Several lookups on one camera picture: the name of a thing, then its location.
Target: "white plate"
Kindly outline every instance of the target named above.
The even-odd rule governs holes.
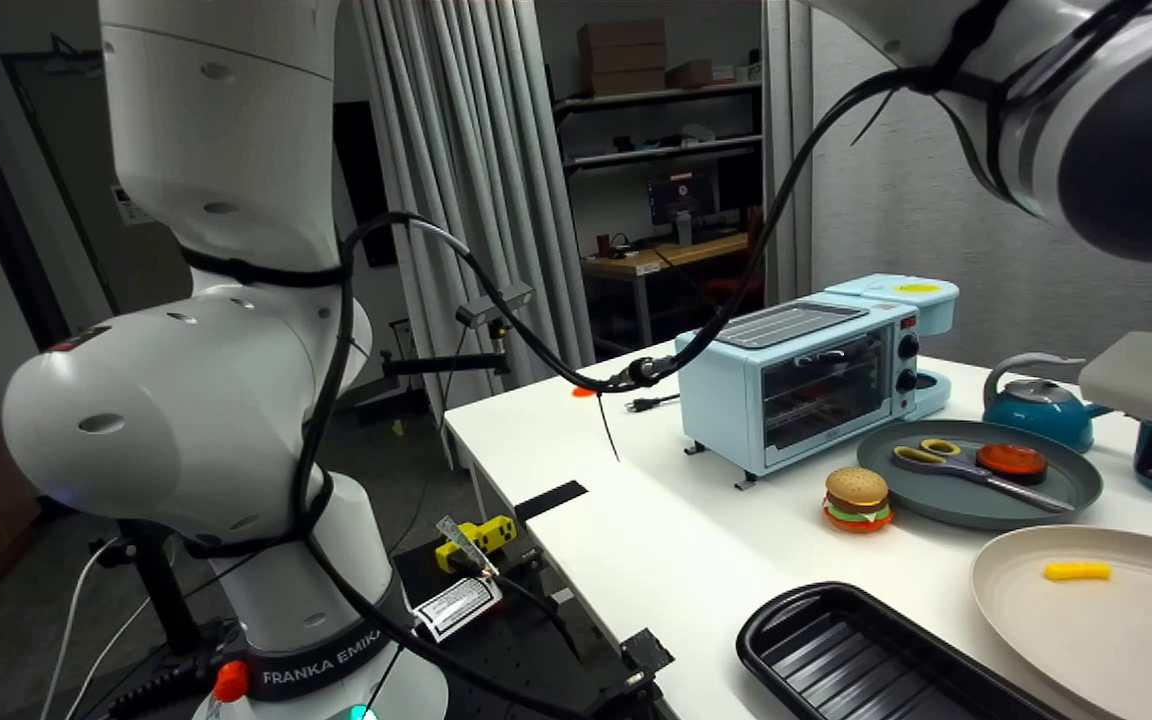
[[[1050,558],[1108,558],[1112,581],[1045,581]],[[1152,717],[1152,536],[1022,527],[977,555],[979,615],[1045,675],[1086,702]]]

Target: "food item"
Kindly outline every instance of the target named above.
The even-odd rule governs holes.
[[[834,468],[824,481],[824,514],[852,531],[878,531],[891,524],[889,481],[869,468]]]
[[[1029,447],[1029,445],[982,445],[977,450],[977,462],[996,472],[996,474],[1007,474],[1007,481],[1045,481],[1047,472],[1047,456],[1040,447]]]
[[[1112,581],[1108,558],[1050,558],[1045,563],[1045,581],[1071,585],[1071,581]]]

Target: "black cable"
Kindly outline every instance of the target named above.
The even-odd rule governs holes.
[[[574,634],[567,631],[567,622],[560,618],[560,605],[547,596],[537,596],[529,585],[496,570],[496,585],[516,592],[520,601],[529,601],[533,607],[538,607],[538,615],[560,631],[560,638],[567,645],[572,654],[581,654]]]
[[[733,320],[733,313],[742,303],[742,296],[752,290],[752,275],[761,272],[761,256],[766,250],[766,245],[775,240],[775,223],[816,151],[816,143],[864,99],[871,94],[889,94],[896,88],[907,88],[907,77],[905,70],[884,70],[884,77],[871,77],[864,83],[856,83],[849,94],[840,94],[824,114],[821,124],[813,128],[813,134],[802,141],[802,147],[792,157],[787,173],[782,173],[782,182],[775,187],[775,201],[771,201],[771,210],[766,210],[766,223],[761,229],[752,250],[747,250],[747,262],[742,262],[742,285],[740,290],[729,296],[729,303],[686,341],[686,347],[680,347],[670,358],[654,358],[664,366],[654,366],[654,377],[670,377],[680,370],[683,362],[691,362]]]
[[[595,402],[599,402],[599,421],[602,421],[606,447],[612,447],[612,456],[617,456],[617,462],[621,462],[621,447],[617,447],[617,434],[612,434],[612,425],[606,425],[602,392],[595,392]]]
[[[345,248],[338,248],[338,313],[336,313],[336,314],[338,314],[338,329],[336,329],[336,352],[331,352],[331,358],[326,358],[319,395],[315,395],[315,402],[310,402],[310,412],[306,412],[306,421],[302,421],[302,445],[299,445],[299,456],[294,456],[294,468],[291,468],[294,474],[291,474],[291,492],[288,492],[291,527],[302,527],[302,524],[306,524],[306,514],[302,514],[306,472],[310,472],[310,461],[315,461],[315,450],[319,450],[326,417],[331,417],[331,407],[336,407],[336,388],[338,388],[338,381],[345,381],[345,358],[347,358],[347,347],[350,347],[350,248],[355,248],[362,236],[378,233],[378,229],[412,223],[412,221],[414,221],[414,214],[408,214],[408,210],[374,214],[374,221],[360,223],[360,229],[345,240]],[[319,549],[319,539],[310,536],[310,527],[302,527],[302,549],[306,549],[306,555],[324,569],[324,576],[336,585],[336,592],[338,592],[369,622],[374,622],[388,638],[394,638],[400,646],[408,646],[408,651],[425,654],[427,664],[435,664],[435,668],[444,668],[444,670],[455,670],[455,675],[464,675],[464,679],[472,679],[472,684],[478,684],[478,687],[486,687],[486,690],[496,690],[496,696],[504,696],[504,701],[513,701],[513,702],[522,702],[522,708],[533,708],[533,710],[544,710],[544,717],[585,717],[585,710],[557,708],[557,702],[547,702],[547,701],[522,696],[522,690],[516,690],[516,687],[504,687],[504,684],[496,684],[491,675],[458,664],[458,660],[449,654],[444,646],[425,645],[425,638],[414,638],[412,631],[394,629],[374,605],[369,605],[369,601],[338,576],[338,569],[326,558],[326,551]]]
[[[878,124],[878,114],[889,111],[891,94],[896,94],[896,88],[878,99],[878,108],[876,108],[876,111],[869,114],[869,124],[852,134],[852,143],[858,143],[858,141]]]
[[[452,356],[464,352],[464,341],[466,341],[466,329],[458,322]],[[438,412],[449,412],[449,400],[452,400],[452,370],[438,370]]]
[[[668,395],[636,395],[636,400],[629,400],[629,412],[652,412],[654,402],[668,402],[668,400],[680,400],[680,392],[668,392]]]
[[[388,549],[388,555],[394,555],[394,551],[408,542],[408,536],[412,536],[412,527],[414,527],[414,521],[421,521],[421,513],[425,513],[425,492],[427,492],[427,474],[421,474],[414,507],[412,507],[412,514],[408,514],[400,539]]]
[[[258,555],[258,551],[249,551],[249,555],[231,558],[225,570],[210,570],[209,581],[199,581],[195,589],[187,589],[182,601],[209,592],[210,585],[220,585],[226,570],[252,563],[256,555]],[[107,684],[107,690],[84,701],[72,717],[84,717],[84,708],[105,708],[107,696],[117,696],[140,668],[145,668],[145,664],[130,664],[129,670],[118,670],[118,675]]]
[[[466,664],[458,664],[455,654],[449,654],[444,646],[421,638],[421,634],[408,634],[404,629],[394,629],[374,605],[369,605],[345,576],[338,569],[326,558],[324,542],[315,536],[302,539],[306,555],[324,569],[324,576],[336,585],[336,592],[369,618],[374,622],[388,638],[404,645],[412,654],[444,668],[444,670],[455,670],[464,679],[472,679],[475,687],[501,696],[501,701],[513,701],[520,708],[533,708],[538,717],[557,717],[557,720],[585,720],[586,710],[572,710],[572,708],[560,708],[560,702],[547,702],[547,701],[537,701],[537,696],[522,696]]]
[[[373,696],[369,696],[369,710],[373,710],[373,717],[378,717],[378,710],[374,710],[374,701],[378,701],[378,690],[382,690],[382,684],[388,684],[390,664],[394,664],[404,651],[408,651],[408,646],[400,645],[400,646],[388,654],[388,664],[382,664],[382,670],[378,670],[378,679],[374,679],[374,687],[373,687]]]

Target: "yellow label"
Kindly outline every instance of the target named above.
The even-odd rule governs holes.
[[[907,281],[907,285],[896,286],[896,296],[940,296],[940,285]]]

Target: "toaster oven knob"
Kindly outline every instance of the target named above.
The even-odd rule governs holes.
[[[918,388],[918,377],[917,370],[901,370],[896,377],[896,392],[910,392],[910,388]]]
[[[918,352],[918,341],[910,341],[910,337],[905,337],[901,342],[896,342],[896,356],[901,358],[910,358]]]

